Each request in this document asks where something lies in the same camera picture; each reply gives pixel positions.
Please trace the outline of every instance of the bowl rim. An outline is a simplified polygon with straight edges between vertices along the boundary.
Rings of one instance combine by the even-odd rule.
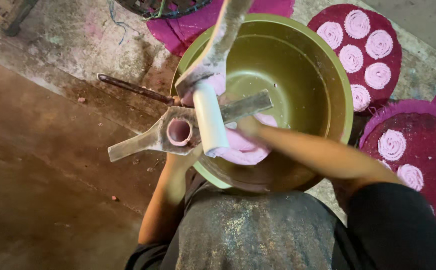
[[[301,24],[298,21],[295,21],[287,17],[274,15],[274,14],[267,14],[267,13],[251,13],[245,16],[245,20],[243,23],[258,22],[258,21],[270,22],[275,24],[277,23],[293,28],[301,32],[302,34],[306,35],[310,40],[315,42],[315,44],[320,49],[322,49],[326,55],[329,56],[331,63],[334,65],[335,69],[337,70],[338,77],[341,80],[341,83],[343,84],[343,87],[345,89],[345,109],[346,109],[345,122],[344,122],[343,132],[341,134],[340,142],[343,144],[347,144],[351,136],[351,128],[353,126],[353,96],[351,93],[351,85],[349,83],[346,71],[341,65],[341,61],[339,60],[338,56],[335,54],[333,49],[331,49],[331,47],[326,43],[326,41],[324,41],[318,34],[316,34],[313,30],[308,28],[306,25]],[[173,83],[170,89],[171,96],[175,94],[173,91],[173,85],[177,79],[176,78],[177,73],[183,73],[185,71],[186,67],[190,64],[191,59],[193,58],[196,51],[199,50],[203,45],[205,45],[208,42],[211,33],[213,31],[213,28],[215,28],[215,26],[210,27],[205,32],[200,34],[200,36],[190,45],[190,47],[184,53],[183,57],[180,59],[180,62],[178,63],[178,66],[175,70]],[[205,179],[207,179],[215,186],[222,189],[232,187],[228,183],[221,181],[220,179],[218,179],[218,177],[210,173],[199,161],[197,161],[193,165],[193,167],[197,170],[199,174],[201,174]],[[314,177],[300,187],[305,187],[305,190],[310,189],[311,187],[319,183],[322,179],[323,177]]]

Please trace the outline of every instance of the pink spiral pattern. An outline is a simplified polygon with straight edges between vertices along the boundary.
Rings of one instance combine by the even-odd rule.
[[[391,80],[391,70],[385,63],[374,63],[365,70],[365,82],[373,89],[383,89]]]
[[[383,58],[391,53],[393,49],[393,39],[386,31],[376,30],[368,37],[365,49],[371,58]]]
[[[355,112],[362,112],[369,106],[371,97],[364,86],[352,84],[351,94],[353,95],[353,109]]]
[[[345,31],[354,39],[362,39],[370,32],[370,19],[363,11],[355,9],[346,16]]]
[[[348,73],[355,73],[363,66],[363,53],[354,45],[346,45],[339,52],[339,60]]]
[[[378,152],[386,160],[394,162],[405,153],[406,139],[399,131],[388,129],[378,140]]]
[[[400,166],[396,174],[408,187],[416,191],[420,191],[424,186],[423,173],[413,165],[405,164]]]
[[[390,169],[391,170],[391,167],[388,165],[388,163],[386,163],[385,161],[383,161],[383,160],[378,160],[381,164],[383,164],[383,166],[384,167],[386,167],[386,168],[388,168],[388,169]]]
[[[316,32],[332,49],[336,49],[343,41],[343,30],[337,22],[327,21]]]

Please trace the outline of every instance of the concrete floor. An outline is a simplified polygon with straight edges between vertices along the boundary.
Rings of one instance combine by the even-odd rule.
[[[436,0],[364,0],[436,49]]]
[[[123,269],[141,217],[0,140],[0,269]]]

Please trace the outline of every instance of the person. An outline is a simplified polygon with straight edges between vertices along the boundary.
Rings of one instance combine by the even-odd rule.
[[[339,187],[347,227],[300,191],[238,195],[197,176],[185,194],[197,147],[188,156],[167,154],[127,270],[436,270],[436,218],[391,170],[354,148],[252,117],[238,128]]]

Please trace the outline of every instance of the olive green bowl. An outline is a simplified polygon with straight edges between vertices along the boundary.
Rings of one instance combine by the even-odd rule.
[[[173,85],[212,30],[185,52]],[[226,80],[226,100],[268,89],[274,107],[263,114],[273,115],[278,127],[348,142],[353,100],[346,72],[328,44],[305,25],[271,14],[247,15],[227,58]],[[251,192],[306,190],[323,179],[278,151],[254,166],[203,155],[195,168],[218,187]]]

